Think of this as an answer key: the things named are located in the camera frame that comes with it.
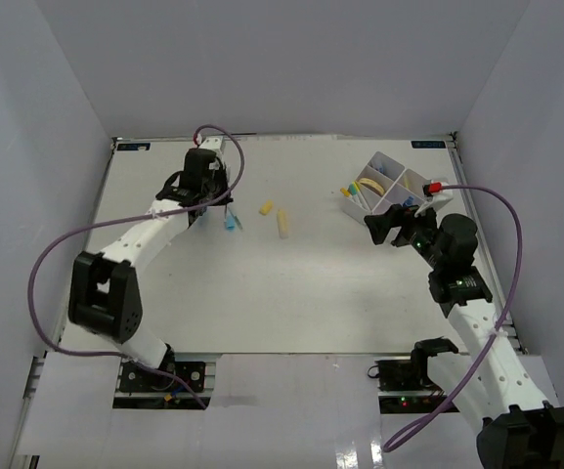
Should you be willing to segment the light blue marker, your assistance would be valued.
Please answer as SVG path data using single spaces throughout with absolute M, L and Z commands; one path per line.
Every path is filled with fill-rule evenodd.
M 233 231 L 237 226 L 238 226 L 238 222 L 236 217 L 232 213 L 229 213 L 225 217 L 225 228 L 228 231 Z

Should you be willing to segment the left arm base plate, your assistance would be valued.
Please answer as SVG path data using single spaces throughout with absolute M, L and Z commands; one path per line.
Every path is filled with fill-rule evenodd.
M 215 375 L 212 363 L 174 362 L 166 373 L 178 376 L 205 405 L 209 404 Z M 143 371 L 131 362 L 124 362 L 119 369 L 112 406 L 137 410 L 202 410 L 183 383 Z

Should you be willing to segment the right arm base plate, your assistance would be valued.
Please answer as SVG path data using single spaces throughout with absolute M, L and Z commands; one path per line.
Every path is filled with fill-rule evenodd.
M 430 413 L 447 397 L 447 393 L 430 380 L 428 360 L 441 353 L 457 353 L 448 338 L 439 337 L 416 342 L 407 357 L 379 359 L 367 370 L 379 390 L 382 414 Z

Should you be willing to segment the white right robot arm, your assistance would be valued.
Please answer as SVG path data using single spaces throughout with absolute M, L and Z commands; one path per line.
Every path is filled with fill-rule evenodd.
M 412 350 L 410 376 L 419 388 L 438 386 L 476 436 L 485 468 L 564 467 L 564 406 L 553 405 L 523 366 L 501 326 L 492 293 L 474 266 L 477 226 L 461 214 L 442 220 L 433 209 L 391 205 L 365 223 L 374 244 L 391 231 L 429 265 L 429 291 L 468 354 L 448 339 Z

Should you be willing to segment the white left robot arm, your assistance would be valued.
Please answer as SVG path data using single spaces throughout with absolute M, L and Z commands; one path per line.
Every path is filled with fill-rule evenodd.
M 204 142 L 189 149 L 182 170 L 155 195 L 148 214 L 98 253 L 82 252 L 73 263 L 68 321 L 111 342 L 139 362 L 153 389 L 169 387 L 175 365 L 170 347 L 143 325 L 138 276 L 177 235 L 204 214 L 205 202 L 226 205 L 229 176 L 222 150 Z

